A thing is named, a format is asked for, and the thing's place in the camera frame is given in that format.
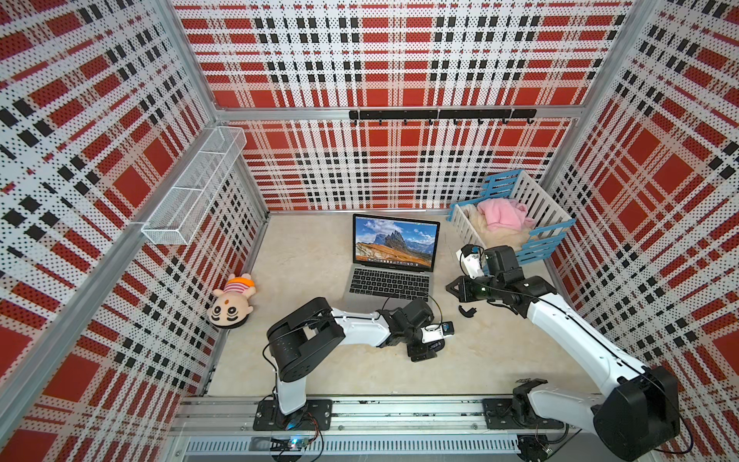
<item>doll face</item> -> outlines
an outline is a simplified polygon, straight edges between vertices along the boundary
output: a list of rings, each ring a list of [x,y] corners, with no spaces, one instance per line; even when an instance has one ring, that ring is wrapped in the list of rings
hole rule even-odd
[[[226,329],[238,327],[251,313],[250,308],[244,296],[235,293],[224,293],[208,309],[208,320],[216,327]]]

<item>red plaid pattern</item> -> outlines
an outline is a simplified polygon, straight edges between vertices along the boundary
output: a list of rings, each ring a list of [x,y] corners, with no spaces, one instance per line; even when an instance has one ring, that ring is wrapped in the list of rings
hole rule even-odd
[[[675,374],[701,461],[733,461],[739,448],[731,3],[660,1],[554,186],[577,218],[553,255],[576,309]],[[678,445],[685,430],[665,449]]]
[[[0,5],[0,382],[205,123],[150,2],[15,3]],[[199,244],[137,255],[0,461],[156,460],[205,376],[205,299],[251,245],[230,184]]]
[[[569,120],[234,122],[273,210],[444,208],[476,197],[483,178],[546,171]]]
[[[216,104],[579,104],[630,1],[175,0]]]

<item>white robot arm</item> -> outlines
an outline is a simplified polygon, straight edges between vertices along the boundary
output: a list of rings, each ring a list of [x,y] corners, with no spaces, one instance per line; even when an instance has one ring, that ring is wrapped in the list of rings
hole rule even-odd
[[[649,368],[588,324],[544,279],[525,278],[510,247],[480,253],[467,245],[457,256],[471,276],[446,286],[460,302],[500,300],[553,338],[588,373],[600,394],[563,390],[534,379],[514,390],[514,416],[524,424],[550,418],[596,433],[626,461],[680,433],[677,380]]]
[[[499,300],[530,319],[559,343],[588,373],[600,394],[563,390],[536,378],[513,390],[511,413],[533,427],[554,419],[596,433],[615,455],[633,461],[680,433],[678,385],[663,367],[649,368],[590,326],[544,279],[525,278],[510,247],[475,253],[467,245],[459,255],[468,274],[446,286],[460,302]],[[268,331],[269,348],[278,367],[276,420],[291,428],[304,415],[305,379],[340,344],[376,347],[407,344],[413,361],[433,358],[452,335],[451,323],[433,325],[421,299],[404,308],[371,314],[347,313],[316,298]],[[313,329],[310,339],[305,328]]]
[[[451,322],[432,324],[431,308],[416,299],[403,308],[350,313],[331,308],[326,299],[311,300],[273,325],[267,334],[277,361],[277,397],[285,425],[302,417],[307,402],[305,381],[310,371],[339,345],[391,347],[407,344],[411,361],[436,357],[444,338],[454,335]],[[306,330],[315,335],[308,338]]]

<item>white wire shelf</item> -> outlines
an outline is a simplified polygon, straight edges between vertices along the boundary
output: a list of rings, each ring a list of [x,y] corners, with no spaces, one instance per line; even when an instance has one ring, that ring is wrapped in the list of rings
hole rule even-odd
[[[156,245],[190,244],[245,144],[240,128],[212,129],[144,225],[144,235]]]

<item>floor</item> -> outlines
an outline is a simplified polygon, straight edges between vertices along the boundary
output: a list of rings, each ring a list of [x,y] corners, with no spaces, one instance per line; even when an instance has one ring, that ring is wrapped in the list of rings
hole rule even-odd
[[[308,376],[309,395],[501,394],[510,393],[520,378],[545,378],[564,388],[597,393],[585,371],[528,320],[485,302],[465,305],[477,308],[472,319],[459,313],[459,302],[444,286],[460,275],[454,253],[462,242],[446,217],[396,216],[441,222],[432,295],[444,320],[454,322],[456,334],[436,359],[420,363],[410,361],[403,345],[338,347]],[[351,214],[271,217],[253,270],[254,312],[229,333],[208,395],[269,394],[274,373],[261,355],[267,329],[305,302],[323,296],[333,307],[351,310],[341,299],[352,245]],[[526,276],[550,279],[543,262],[523,269]]]

